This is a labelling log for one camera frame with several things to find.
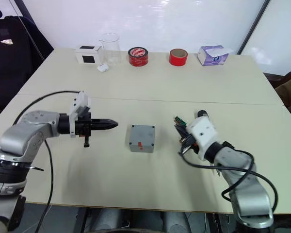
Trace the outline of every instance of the floor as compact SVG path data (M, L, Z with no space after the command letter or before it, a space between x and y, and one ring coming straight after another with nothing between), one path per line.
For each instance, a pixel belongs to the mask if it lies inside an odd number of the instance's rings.
M45 205L26 203L25 212L20 226L12 231L13 233L33 233L38 224L39 218L45 208ZM51 206L44 218L40 233L73 233L75 223L78 217L78 207L68 206ZM97 213L92 212L92 216L86 221L85 233L91 231L91 226L97 217ZM144 218L144 211L133 211L133 214L138 216L140 221L138 226L149 227L152 230L162 230L162 220L160 212L151 211L149 219ZM210 233L209 224L207 222L207 229L205 228L205 214L204 213L186 213L188 222L192 233ZM230 224L228 225L228 232L232 233L235 229L235 218L229 215ZM275 233L291 233L291 229L276 229Z

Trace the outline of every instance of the black cable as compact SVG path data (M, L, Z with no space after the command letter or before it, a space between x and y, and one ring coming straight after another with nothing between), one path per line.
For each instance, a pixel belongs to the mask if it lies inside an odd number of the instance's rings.
M79 93L79 91L56 91L56 92L52 92L49 94L46 94L40 98L37 98L35 101L31 102L26 108L23 109L23 111L20 112L20 114L18 114L18 116L16 117L13 125L17 124L17 122L19 121L20 117L34 104L38 103L39 101L43 100L45 97L48 96L52 96L52 95L56 95L56 94L60 94L60 93Z
M47 149L48 149L48 154L49 154L49 163L50 163L50 191L49 191L49 196L48 196L48 203L40 217L40 220L39 220L39 223L37 225L37 228L35 229L35 233L38 233L39 232L39 229L41 227L41 224L43 222L43 219L45 217L45 214L47 213L48 211L48 208L49 208L49 204L50 204L50 200L52 199L52 195L53 195L53 183L54 183L54 171L53 171L53 160L52 160L52 152L50 151L50 148L49 148L49 145L48 145L48 142L45 140L44 141L45 145L47 146Z
M250 156L251 162L250 162L250 166L249 166L248 170L245 172L245 174L239 180L237 180L233 185L231 185L229 188L227 188L226 190L224 190L221 193L221 196L227 201L231 201L231 199L226 197L225 194L230 192L231 190L236 188L241 182L243 182L243 180L246 179L246 177L250 174L249 171L252 170L252 167L254 165L254 157L252 154L250 154L246 151L243 151L243 150L235 150L235 151L238 151L238 152L241 152L241 153L244 153L244 154L247 154L248 156Z
M79 93L79 91L56 91L56 92L52 92L52 93L49 93L49 94L46 94L42 97L39 97L37 98L36 100L34 100L33 102L31 102L27 107L25 107L19 114L18 116L16 117L13 125L17 124L17 122L19 121L19 119L21 118L21 116L31 107L33 106L34 104L38 103L39 101L43 100L44 98L48 97L48 96L52 96L52 95L56 95L56 94L60 94L60 93ZM52 160L52 152L49 148L49 145L48 145L48 142L45 140L44 141L47 149L48 149L48 154L49 154L49 162L50 162L50 179L51 179L51 183L50 183L50 192L49 192L49 196L48 196L48 202L47 202L47 205L40 217L40 220L39 220L39 223L37 225L37 228L35 229L35 233L38 233L39 232L39 229L41 227L41 224L43 222L43 219L45 217L45 214L47 213L48 211L48 208L49 208L49 204L50 204L50 200L52 199L52 195L53 195L53 182L54 182L54 172L53 172L53 160Z
M241 172L248 172L251 175L255 175L261 179L263 179L266 183L268 183L268 185L273 189L274 191L274 195L275 195L275 200L274 200L274 204L272 207L272 211L274 212L277 204L278 204L278 192L276 187L273 185L273 183L267 179L265 176L262 176L261 174L254 172L254 171L250 171L248 169L243 169L243 168L239 168L239 167L233 167L233 166L205 166L205 165L199 165L199 164L193 164L190 161L188 161L184 155L182 154L182 151L179 152L179 155L181 156L181 158L183 159L184 162L186 162L186 164L192 166L192 167L197 167L197 168L204 168L204 169L218 169L218 170L233 170L233 171L241 171Z

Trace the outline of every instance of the white wall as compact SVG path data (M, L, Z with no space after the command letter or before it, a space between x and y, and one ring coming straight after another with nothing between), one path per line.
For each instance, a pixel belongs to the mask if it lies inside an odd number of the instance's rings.
M291 0L271 0L242 54L254 57L263 72L291 71Z
M24 0L54 47L97 45L101 34L120 35L122 50L149 51L202 45L237 51L264 0Z
M15 4L14 0L10 0L11 2L9 2L9 0L0 0L0 10L2 12L2 17L4 18L6 16L17 16L17 14L19 16L22 16L21 12L19 11L17 5Z

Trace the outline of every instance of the tissue box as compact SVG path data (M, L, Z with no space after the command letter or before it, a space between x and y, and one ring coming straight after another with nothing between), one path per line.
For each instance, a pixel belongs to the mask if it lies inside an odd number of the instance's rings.
M225 49L222 45L202 46L198 51L198 59L202 66L222 65L233 50Z
M103 62L102 46L79 46L76 57L80 64L101 64Z

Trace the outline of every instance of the white box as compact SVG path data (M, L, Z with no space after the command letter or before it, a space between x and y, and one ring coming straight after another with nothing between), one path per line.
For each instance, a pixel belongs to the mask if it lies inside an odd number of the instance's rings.
M98 64L103 63L102 46L79 46L76 50L76 57L80 64Z

